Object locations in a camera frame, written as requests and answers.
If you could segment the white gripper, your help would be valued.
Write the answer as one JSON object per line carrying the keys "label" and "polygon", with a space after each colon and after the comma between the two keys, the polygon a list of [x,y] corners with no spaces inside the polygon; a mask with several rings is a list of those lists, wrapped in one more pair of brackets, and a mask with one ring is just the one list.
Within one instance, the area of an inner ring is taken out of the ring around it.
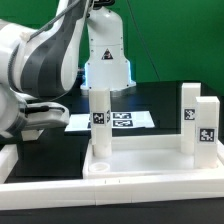
{"label": "white gripper", "polygon": [[56,102],[27,104],[24,130],[40,130],[65,127],[69,124],[69,110]]}

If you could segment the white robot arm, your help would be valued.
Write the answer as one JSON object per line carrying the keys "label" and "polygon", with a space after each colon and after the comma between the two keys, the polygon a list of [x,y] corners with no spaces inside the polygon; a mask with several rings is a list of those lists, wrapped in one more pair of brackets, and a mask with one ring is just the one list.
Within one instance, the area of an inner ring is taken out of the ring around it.
{"label": "white robot arm", "polygon": [[59,0],[54,19],[38,30],[0,20],[1,137],[69,123],[68,109],[55,100],[75,83],[84,28],[90,56],[81,89],[117,92],[136,85],[124,55],[122,19],[109,9],[114,3]]}

